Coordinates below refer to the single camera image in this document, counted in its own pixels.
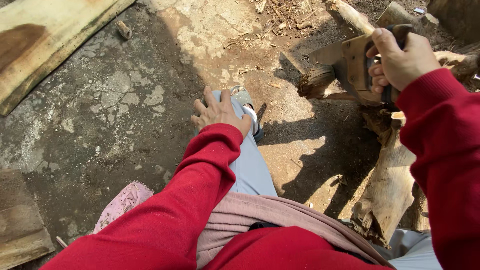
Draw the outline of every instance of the red sweater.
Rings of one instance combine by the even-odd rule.
[[[402,143],[417,155],[412,175],[429,202],[433,247],[445,269],[477,267],[480,246],[480,95],[446,69],[410,84],[397,102],[407,116]],[[100,233],[84,236],[44,269],[192,269],[197,238],[235,182],[233,126],[204,128],[160,193]],[[299,227],[235,236],[205,269],[379,269]]]

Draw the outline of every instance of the cracked concrete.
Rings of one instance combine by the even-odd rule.
[[[319,2],[306,1],[300,12]],[[362,128],[356,103],[308,101],[295,88],[299,70],[310,67],[302,54],[338,30],[322,12],[319,36],[256,39],[270,18],[245,0],[139,0],[118,16],[135,24],[131,40],[110,22],[0,118],[0,168],[22,171],[50,235],[69,244],[91,233],[134,180],[161,191],[193,136],[192,104],[205,85],[249,90],[265,130],[259,149],[280,196],[349,218],[380,145]],[[244,32],[252,46],[223,48]]]

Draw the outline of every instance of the black strap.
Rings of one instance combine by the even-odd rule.
[[[268,223],[268,222],[255,222],[254,224],[252,224],[250,226],[248,231],[253,231],[253,230],[256,230],[256,229],[263,229],[263,228],[280,228],[280,226],[275,225],[275,224],[271,224],[271,223]]]

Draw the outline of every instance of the wooden plank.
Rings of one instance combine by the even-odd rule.
[[[0,270],[55,251],[19,170],[0,170]]]
[[[0,114],[135,0],[17,0],[0,9]]]

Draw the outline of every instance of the pink cloth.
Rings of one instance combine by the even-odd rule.
[[[153,190],[148,189],[143,183],[133,181],[126,186],[103,210],[96,223],[93,234],[103,230],[107,225],[134,207],[145,202],[153,196]]]

